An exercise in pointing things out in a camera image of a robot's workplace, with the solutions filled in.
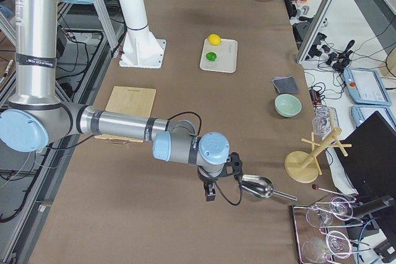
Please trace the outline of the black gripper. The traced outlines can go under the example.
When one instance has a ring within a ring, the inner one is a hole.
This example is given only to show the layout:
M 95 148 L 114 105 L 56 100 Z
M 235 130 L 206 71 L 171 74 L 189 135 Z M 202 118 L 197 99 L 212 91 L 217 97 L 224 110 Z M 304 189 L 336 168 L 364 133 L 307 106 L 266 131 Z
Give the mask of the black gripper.
M 223 164 L 222 170 L 219 174 L 209 173 L 202 169 L 201 166 L 197 169 L 197 175 L 199 179 L 204 183 L 205 200 L 212 202 L 215 200 L 216 192 L 214 183 L 224 177 L 234 177 L 237 183 L 241 183 L 242 180 L 242 161 L 237 152 L 229 154 L 226 163 Z

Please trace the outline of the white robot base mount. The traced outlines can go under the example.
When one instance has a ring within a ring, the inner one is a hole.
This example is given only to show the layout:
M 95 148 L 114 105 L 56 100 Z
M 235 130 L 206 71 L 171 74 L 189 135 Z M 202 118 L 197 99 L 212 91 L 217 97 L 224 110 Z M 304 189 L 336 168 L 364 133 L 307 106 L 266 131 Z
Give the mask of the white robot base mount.
M 155 38 L 149 29 L 144 0 L 119 0 L 127 33 L 119 65 L 160 69 L 166 41 Z

